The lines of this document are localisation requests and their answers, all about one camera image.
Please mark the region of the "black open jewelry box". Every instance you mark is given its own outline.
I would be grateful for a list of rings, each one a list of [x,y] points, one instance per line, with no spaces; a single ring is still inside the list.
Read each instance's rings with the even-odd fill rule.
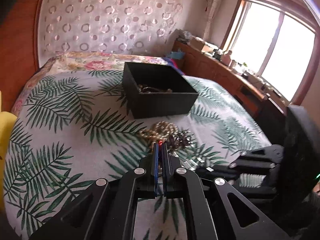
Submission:
[[[123,89],[136,119],[187,114],[198,92],[172,66],[125,62]]]

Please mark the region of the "wooden cabinet counter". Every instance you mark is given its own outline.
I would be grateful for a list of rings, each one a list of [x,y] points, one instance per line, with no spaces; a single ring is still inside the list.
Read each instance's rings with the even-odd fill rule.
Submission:
[[[233,73],[215,58],[175,41],[173,51],[184,52],[182,63],[178,66],[188,76],[200,77],[215,81],[231,94],[244,109],[255,119],[285,119],[285,111],[279,108],[269,96],[260,92],[246,79]]]

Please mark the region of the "palm leaf print blanket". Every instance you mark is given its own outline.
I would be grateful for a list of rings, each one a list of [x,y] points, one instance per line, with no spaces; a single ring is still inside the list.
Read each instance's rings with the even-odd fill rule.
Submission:
[[[4,169],[7,218],[29,236],[98,178],[115,180],[149,151],[139,136],[159,118],[136,120],[120,70],[46,75],[23,98]],[[176,155],[183,166],[228,164],[246,150],[270,145],[258,124],[219,84],[187,77],[199,94],[185,115],[163,121],[189,131],[193,143]]]

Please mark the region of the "blue cloth by bed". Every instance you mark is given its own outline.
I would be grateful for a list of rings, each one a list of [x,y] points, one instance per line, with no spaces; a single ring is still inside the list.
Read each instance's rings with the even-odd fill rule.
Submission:
[[[167,58],[173,59],[173,60],[181,60],[185,56],[185,52],[179,50],[179,51],[171,51],[166,55]]]

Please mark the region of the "pink jug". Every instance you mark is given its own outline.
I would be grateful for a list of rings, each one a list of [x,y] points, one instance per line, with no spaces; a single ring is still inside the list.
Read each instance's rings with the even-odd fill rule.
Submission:
[[[229,50],[229,51],[227,51],[225,54],[223,54],[222,56],[221,56],[221,62],[224,64],[224,65],[226,65],[226,66],[230,66],[231,65],[231,61],[232,61],[232,59],[231,59],[231,55],[232,55],[232,51],[231,50]]]

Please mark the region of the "cardboard box on counter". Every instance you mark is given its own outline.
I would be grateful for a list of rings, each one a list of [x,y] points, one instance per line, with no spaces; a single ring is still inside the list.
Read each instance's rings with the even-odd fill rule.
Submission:
[[[190,40],[189,46],[203,53],[211,52],[214,50],[214,48],[207,42],[194,37]]]

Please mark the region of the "floral pink quilt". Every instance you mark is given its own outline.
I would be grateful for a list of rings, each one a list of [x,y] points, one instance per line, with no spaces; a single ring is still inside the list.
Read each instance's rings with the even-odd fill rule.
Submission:
[[[11,109],[11,113],[18,116],[28,95],[36,84],[45,76],[83,70],[123,70],[125,62],[149,63],[169,66],[172,62],[164,57],[110,54],[103,52],[58,53],[51,57],[40,70],[24,85],[20,95]]]

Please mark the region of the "circle pattern sheer curtain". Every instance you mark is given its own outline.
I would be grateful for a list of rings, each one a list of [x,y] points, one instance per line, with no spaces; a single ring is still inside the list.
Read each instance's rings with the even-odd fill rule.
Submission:
[[[103,52],[163,56],[183,0],[42,0],[38,53]]]

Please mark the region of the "yellow Pikachu plush toy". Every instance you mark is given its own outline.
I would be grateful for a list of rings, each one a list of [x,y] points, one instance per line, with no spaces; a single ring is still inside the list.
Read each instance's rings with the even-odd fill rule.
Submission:
[[[4,198],[3,198],[3,189],[4,189],[4,167],[5,167],[5,158],[7,155],[7,150],[9,146],[9,139],[12,133],[12,129],[16,122],[17,116],[12,113],[6,112],[2,110],[0,112],[0,155],[1,155],[1,162],[0,162],[0,176],[1,176],[1,211],[4,211]]]

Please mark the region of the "wooden wardrobe sliding door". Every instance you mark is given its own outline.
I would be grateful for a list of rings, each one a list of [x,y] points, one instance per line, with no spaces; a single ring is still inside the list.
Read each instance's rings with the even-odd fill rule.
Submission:
[[[2,109],[11,111],[39,70],[37,38],[42,0],[1,0]]]

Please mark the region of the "window with wooden frame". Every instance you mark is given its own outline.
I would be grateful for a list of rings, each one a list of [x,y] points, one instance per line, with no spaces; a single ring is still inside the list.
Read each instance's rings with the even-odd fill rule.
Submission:
[[[221,47],[284,104],[300,105],[319,65],[319,27],[297,0],[237,0]]]

